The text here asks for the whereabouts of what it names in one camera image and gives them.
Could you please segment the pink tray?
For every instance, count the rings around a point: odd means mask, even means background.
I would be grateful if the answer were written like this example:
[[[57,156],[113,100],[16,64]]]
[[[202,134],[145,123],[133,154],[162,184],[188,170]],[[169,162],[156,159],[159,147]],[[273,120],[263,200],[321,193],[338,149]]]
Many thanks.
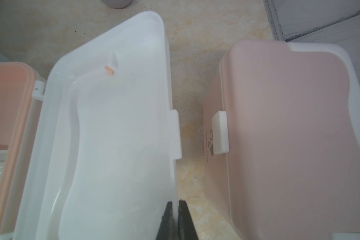
[[[38,74],[20,62],[0,63],[0,150],[7,157],[0,182],[0,228]]]

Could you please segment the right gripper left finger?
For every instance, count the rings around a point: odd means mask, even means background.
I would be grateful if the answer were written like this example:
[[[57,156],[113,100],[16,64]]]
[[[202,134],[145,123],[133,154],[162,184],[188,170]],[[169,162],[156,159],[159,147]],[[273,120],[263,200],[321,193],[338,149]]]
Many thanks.
[[[174,239],[174,217],[173,203],[167,202],[162,221],[156,236],[156,240],[173,240]]]

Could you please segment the white pink medicine box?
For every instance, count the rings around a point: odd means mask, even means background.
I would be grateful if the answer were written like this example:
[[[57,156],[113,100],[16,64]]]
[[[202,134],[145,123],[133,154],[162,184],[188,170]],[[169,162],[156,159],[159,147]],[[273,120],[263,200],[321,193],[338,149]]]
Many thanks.
[[[175,239],[181,157],[165,26],[142,12],[38,74],[0,240],[155,240],[167,202]]]

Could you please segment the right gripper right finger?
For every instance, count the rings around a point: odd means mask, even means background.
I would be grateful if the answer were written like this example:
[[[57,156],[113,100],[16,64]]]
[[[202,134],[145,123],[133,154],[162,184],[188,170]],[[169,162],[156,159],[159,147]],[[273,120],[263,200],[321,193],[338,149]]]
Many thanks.
[[[184,200],[179,200],[178,229],[180,240],[198,240],[198,235],[187,205]]]

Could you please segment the grey round object behind box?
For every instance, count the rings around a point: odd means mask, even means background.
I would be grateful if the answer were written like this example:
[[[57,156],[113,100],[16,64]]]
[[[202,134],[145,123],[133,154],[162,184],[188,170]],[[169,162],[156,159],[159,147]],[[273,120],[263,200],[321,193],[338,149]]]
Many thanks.
[[[114,9],[123,9],[127,7],[132,0],[101,0],[105,5]]]

